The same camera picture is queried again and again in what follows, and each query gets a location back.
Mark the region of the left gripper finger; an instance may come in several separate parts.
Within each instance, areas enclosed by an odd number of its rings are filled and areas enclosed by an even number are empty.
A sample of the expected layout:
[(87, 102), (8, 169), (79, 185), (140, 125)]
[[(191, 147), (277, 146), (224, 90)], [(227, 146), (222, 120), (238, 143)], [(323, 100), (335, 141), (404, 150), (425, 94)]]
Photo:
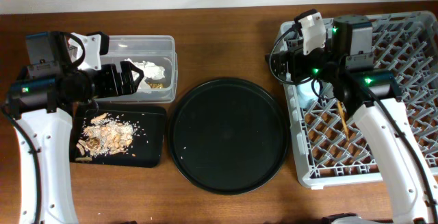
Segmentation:
[(133, 62), (130, 61), (122, 61), (121, 69), (123, 73), (131, 76), (133, 80), (143, 80), (144, 79), (144, 71), (136, 66)]
[(140, 79), (133, 80), (133, 79), (125, 78), (123, 80), (123, 94), (130, 95), (137, 92), (140, 82), (141, 82)]

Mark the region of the brown gold snack wrapper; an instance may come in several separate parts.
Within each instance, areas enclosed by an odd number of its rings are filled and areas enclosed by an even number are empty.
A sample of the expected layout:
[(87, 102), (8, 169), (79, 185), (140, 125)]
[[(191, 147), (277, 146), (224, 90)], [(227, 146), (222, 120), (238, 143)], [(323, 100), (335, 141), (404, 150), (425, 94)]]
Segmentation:
[(162, 88), (164, 88), (164, 85), (162, 84), (162, 83), (148, 83), (148, 86), (151, 88), (151, 89), (162, 89)]

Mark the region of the white tissue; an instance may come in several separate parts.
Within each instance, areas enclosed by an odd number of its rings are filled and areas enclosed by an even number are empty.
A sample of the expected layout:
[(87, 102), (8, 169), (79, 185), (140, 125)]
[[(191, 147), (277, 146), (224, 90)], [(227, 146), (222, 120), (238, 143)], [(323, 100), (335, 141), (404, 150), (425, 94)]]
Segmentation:
[(166, 88), (166, 69), (163, 66), (158, 66), (149, 61), (134, 62), (130, 58), (125, 59), (125, 61), (133, 62), (144, 71), (144, 79), (141, 80), (137, 92), (150, 92), (151, 88), (148, 86), (148, 83), (162, 83), (164, 88)]

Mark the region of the blue cup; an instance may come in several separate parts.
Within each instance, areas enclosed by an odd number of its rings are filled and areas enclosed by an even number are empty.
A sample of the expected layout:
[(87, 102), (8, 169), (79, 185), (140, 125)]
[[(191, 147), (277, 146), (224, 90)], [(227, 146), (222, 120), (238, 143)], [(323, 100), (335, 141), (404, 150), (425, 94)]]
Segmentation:
[(297, 87), (298, 102), (302, 109), (309, 109), (314, 101), (318, 101), (319, 97), (314, 93), (314, 90), (320, 94), (324, 84), (318, 81), (314, 83), (308, 82)]

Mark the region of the food scraps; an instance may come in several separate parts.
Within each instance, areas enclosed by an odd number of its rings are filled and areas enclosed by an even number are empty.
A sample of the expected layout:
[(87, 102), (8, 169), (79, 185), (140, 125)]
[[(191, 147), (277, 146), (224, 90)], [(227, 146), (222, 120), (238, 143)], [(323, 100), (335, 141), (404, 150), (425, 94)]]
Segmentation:
[(129, 119), (129, 113), (104, 111), (92, 118), (85, 118), (81, 124), (75, 146), (78, 156), (75, 162), (93, 162), (113, 155), (130, 155), (134, 144), (140, 138), (147, 138), (147, 132), (139, 118)]

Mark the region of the wooden chopstick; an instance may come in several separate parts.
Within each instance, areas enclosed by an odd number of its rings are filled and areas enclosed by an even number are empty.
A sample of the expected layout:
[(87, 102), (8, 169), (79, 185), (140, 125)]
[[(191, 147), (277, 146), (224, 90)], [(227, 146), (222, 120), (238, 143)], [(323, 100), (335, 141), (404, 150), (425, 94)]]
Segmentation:
[(337, 102), (337, 109), (339, 111), (339, 116), (341, 117), (341, 122), (342, 122), (343, 130), (344, 130), (344, 134), (346, 136), (346, 141), (349, 142), (350, 137), (349, 137), (349, 132), (348, 132), (348, 126), (347, 126), (346, 120), (345, 120), (344, 109), (343, 109), (340, 101)]

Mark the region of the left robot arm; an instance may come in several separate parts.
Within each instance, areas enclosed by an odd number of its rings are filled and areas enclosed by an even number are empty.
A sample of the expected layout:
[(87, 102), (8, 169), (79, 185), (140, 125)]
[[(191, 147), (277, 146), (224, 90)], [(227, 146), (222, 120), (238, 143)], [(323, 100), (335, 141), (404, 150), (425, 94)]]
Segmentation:
[(20, 223), (77, 223), (70, 179), (71, 107), (96, 98), (136, 92), (132, 73), (122, 62), (101, 64), (110, 37), (41, 32), (26, 37), (30, 64), (21, 69), (6, 93), (1, 111), (19, 143), (21, 166)]

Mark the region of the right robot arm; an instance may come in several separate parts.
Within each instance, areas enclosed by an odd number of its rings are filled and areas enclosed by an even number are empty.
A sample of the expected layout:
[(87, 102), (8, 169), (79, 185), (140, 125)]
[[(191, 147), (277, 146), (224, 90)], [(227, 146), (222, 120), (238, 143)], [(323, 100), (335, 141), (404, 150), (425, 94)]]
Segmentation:
[(266, 62), (284, 86), (330, 83), (370, 146), (390, 196), (394, 223), (436, 223), (437, 181), (409, 126), (394, 74), (374, 67), (372, 22), (361, 15), (333, 19), (298, 15), (277, 37)]

